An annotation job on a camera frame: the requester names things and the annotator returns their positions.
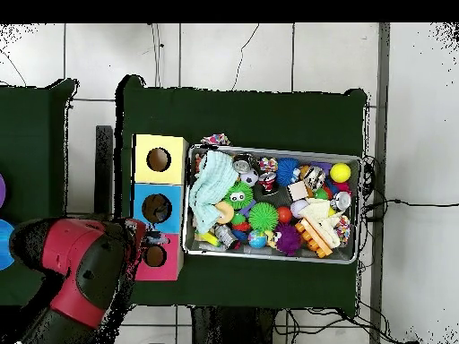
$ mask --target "plastic toy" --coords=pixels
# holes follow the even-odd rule
[[[291,221],[291,211],[289,207],[281,206],[277,209],[280,223],[289,223]]]
[[[255,163],[256,161],[254,159],[254,156],[252,156],[249,153],[241,153],[234,157],[233,168],[239,174],[246,174],[250,171],[252,167],[255,166]]]
[[[257,203],[248,216],[248,222],[253,229],[272,231],[277,226],[279,216],[274,206],[266,202]]]
[[[316,252],[319,258],[332,254],[330,247],[306,220],[303,219],[301,222],[295,224],[295,228],[301,234],[301,237],[307,242],[307,248]]]
[[[324,200],[327,201],[328,200],[328,193],[323,188],[320,188],[314,193],[314,198],[316,198],[316,199],[324,199]]]
[[[279,237],[281,237],[280,232],[272,232],[272,231],[265,231],[266,237],[268,238],[267,244],[274,249],[277,249],[277,240],[279,240]]]
[[[303,181],[312,192],[316,192],[324,184],[325,172],[319,167],[309,167]]]
[[[330,170],[332,169],[333,164],[328,162],[309,162],[310,166],[315,166],[321,168],[326,176],[329,176]]]
[[[338,184],[346,182],[351,177],[351,168],[343,163],[334,164],[330,170],[330,177]]]
[[[221,216],[217,219],[217,223],[226,224],[230,223],[234,216],[234,209],[225,201],[215,204],[215,208],[221,212]]]
[[[232,229],[231,230],[231,233],[236,237],[237,240],[239,241],[247,241],[248,239],[248,234],[242,232],[242,231],[239,231],[237,229]]]
[[[276,159],[268,159],[267,157],[263,157],[258,161],[258,165],[260,165],[260,169],[262,171],[277,171],[278,165]]]
[[[213,234],[211,234],[210,232],[206,232],[205,234],[196,234],[195,240],[196,241],[206,241],[207,243],[210,243],[212,245],[220,246],[219,239]]]
[[[299,161],[297,159],[277,160],[277,183],[281,186],[294,184],[299,178]]]
[[[308,170],[309,170],[309,165],[304,165],[302,167],[299,167],[299,179],[303,181],[305,179],[305,175]]]
[[[290,224],[280,223],[274,230],[280,234],[277,239],[277,249],[288,256],[295,255],[295,251],[301,247],[301,235]]]
[[[259,229],[254,229],[248,234],[248,243],[253,248],[263,248],[267,241],[266,234]]]
[[[223,245],[226,246],[227,249],[233,249],[238,243],[236,237],[231,233],[230,228],[225,225],[221,225],[215,228],[215,236],[217,236],[217,238]]]
[[[303,181],[288,185],[287,191],[289,192],[289,196],[293,202],[297,201],[298,199],[307,198],[308,196],[307,188]]]
[[[330,206],[335,211],[346,211],[351,206],[351,196],[348,193],[340,192],[330,201]]]
[[[240,210],[248,206],[254,199],[254,192],[245,182],[237,182],[225,195],[224,201],[231,205],[234,210]]]
[[[239,213],[244,215],[246,218],[248,218],[248,213],[250,212],[250,210],[252,210],[252,207],[254,207],[255,205],[256,205],[256,201],[253,200],[251,203],[248,204],[247,207],[240,209]]]
[[[240,175],[240,180],[242,182],[245,182],[248,187],[253,187],[256,184],[256,181],[258,181],[258,173],[254,168],[250,169],[250,171],[246,174],[241,174]]]
[[[233,229],[236,229],[237,231],[246,232],[250,229],[250,224],[248,224],[246,221],[239,224],[233,224]]]
[[[4,205],[5,197],[6,197],[6,185],[4,184],[4,178],[0,174],[0,207]]]
[[[12,233],[13,226],[0,219],[0,271],[8,268],[14,262],[8,245]]]
[[[275,194],[279,190],[279,186],[274,182],[277,174],[273,171],[263,173],[258,178],[258,183],[263,187],[263,195]]]
[[[293,218],[296,219],[302,219],[302,216],[299,215],[299,212],[303,210],[305,207],[307,207],[309,203],[307,202],[306,199],[298,199],[294,203],[290,205],[290,211],[291,214],[293,215]]]
[[[342,215],[340,217],[340,221],[338,221],[336,226],[334,226],[334,230],[340,238],[340,246],[346,246],[351,234],[351,222],[349,221],[349,218],[346,215]]]
[[[235,212],[233,219],[231,219],[232,224],[240,224],[246,221],[246,217],[239,212]]]

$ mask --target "yellow toy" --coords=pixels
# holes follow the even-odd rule
[[[330,177],[337,184],[346,182],[351,177],[351,168],[346,164],[334,164],[330,170]]]

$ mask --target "towel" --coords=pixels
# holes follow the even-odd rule
[[[220,202],[238,179],[231,156],[209,150],[199,164],[199,175],[189,194],[197,230],[205,234],[220,217],[213,204]]]

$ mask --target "green plush toy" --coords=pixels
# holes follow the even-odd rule
[[[266,202],[257,203],[248,214],[248,222],[253,229],[272,231],[276,228],[279,215],[274,206]]]
[[[234,210],[248,206],[254,199],[254,192],[245,182],[236,182],[225,195],[224,201],[229,203]]]

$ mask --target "dark green mat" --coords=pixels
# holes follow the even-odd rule
[[[200,142],[203,136],[225,133],[235,146],[361,156],[366,101],[362,90],[341,95],[153,89],[144,88],[141,78],[127,76],[117,90],[121,163],[116,162],[116,168],[118,173],[120,164],[123,169],[117,178],[117,204],[122,204],[123,216],[129,216],[133,133],[183,136],[190,144]],[[322,306],[354,314],[356,271],[356,262],[340,265],[187,256],[178,281],[138,282],[133,302]]]

